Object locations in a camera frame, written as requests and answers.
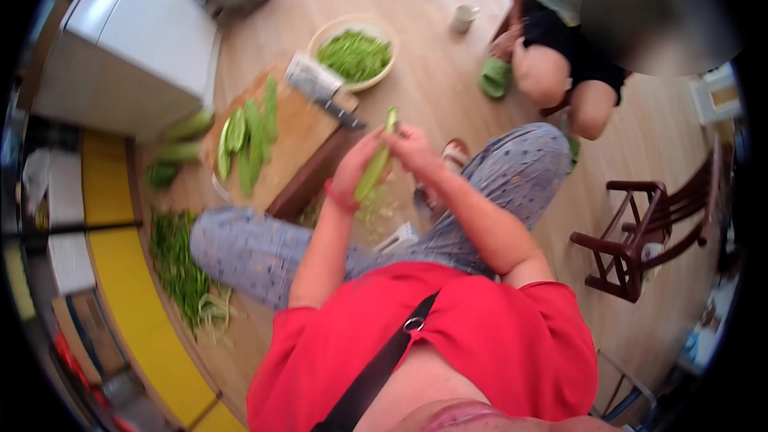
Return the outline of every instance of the black shorts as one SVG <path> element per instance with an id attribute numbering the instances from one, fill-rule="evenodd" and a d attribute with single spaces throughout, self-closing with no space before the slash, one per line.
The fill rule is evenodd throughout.
<path id="1" fill-rule="evenodd" d="M 585 80 L 605 82 L 616 91 L 619 105 L 625 71 L 589 43 L 581 33 L 581 25 L 565 25 L 555 12 L 536 0 L 523 1 L 523 18 L 526 47 L 537 43 L 563 54 L 571 63 L 572 87 Z"/>

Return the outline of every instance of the slipper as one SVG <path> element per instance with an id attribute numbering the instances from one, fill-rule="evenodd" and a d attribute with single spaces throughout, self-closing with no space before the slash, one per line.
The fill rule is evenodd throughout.
<path id="1" fill-rule="evenodd" d="M 566 139 L 568 139 L 568 145 L 571 147 L 571 170 L 568 171 L 568 174 L 570 175 L 574 168 L 576 168 L 576 164 L 578 163 L 578 156 L 581 152 L 581 142 L 573 137 L 571 134 L 568 133 L 568 114 L 564 113 L 562 118 L 560 119 L 560 132 L 563 133 Z"/>
<path id="2" fill-rule="evenodd" d="M 507 93 L 512 64 L 498 57 L 489 57 L 480 72 L 480 88 L 485 95 L 499 100 Z"/>
<path id="3" fill-rule="evenodd" d="M 442 150 L 442 159 L 447 168 L 453 170 L 455 174 L 461 175 L 462 169 L 470 159 L 469 148 L 463 140 L 451 139 Z M 427 189 L 416 178 L 414 178 L 414 182 L 413 205 L 422 216 L 433 219 L 446 213 L 447 207 L 437 201 L 434 191 Z"/>

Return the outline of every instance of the cleaver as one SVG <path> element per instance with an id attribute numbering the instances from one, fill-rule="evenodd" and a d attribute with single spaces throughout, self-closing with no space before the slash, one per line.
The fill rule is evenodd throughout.
<path id="1" fill-rule="evenodd" d="M 363 130 L 366 124 L 333 101 L 333 94 L 344 84 L 328 67 L 313 58 L 297 52 L 286 70 L 286 82 L 338 120 L 342 127 Z"/>

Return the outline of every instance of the white mug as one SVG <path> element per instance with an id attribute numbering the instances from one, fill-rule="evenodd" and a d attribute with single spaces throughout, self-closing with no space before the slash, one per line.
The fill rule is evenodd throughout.
<path id="1" fill-rule="evenodd" d="M 466 34 L 475 17 L 478 16 L 479 8 L 469 4 L 462 4 L 456 7 L 451 20 L 451 30 L 458 34 Z"/>

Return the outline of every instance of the bag strap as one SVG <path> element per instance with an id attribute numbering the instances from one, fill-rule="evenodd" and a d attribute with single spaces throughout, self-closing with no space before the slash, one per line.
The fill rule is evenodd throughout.
<path id="1" fill-rule="evenodd" d="M 406 352 L 408 343 L 411 341 L 411 331 L 419 330 L 424 325 L 427 314 L 439 293 L 440 291 L 435 292 L 416 306 L 402 327 L 397 329 L 358 374 L 328 413 L 328 417 L 313 427 L 312 432 L 352 432 L 354 430 Z"/>

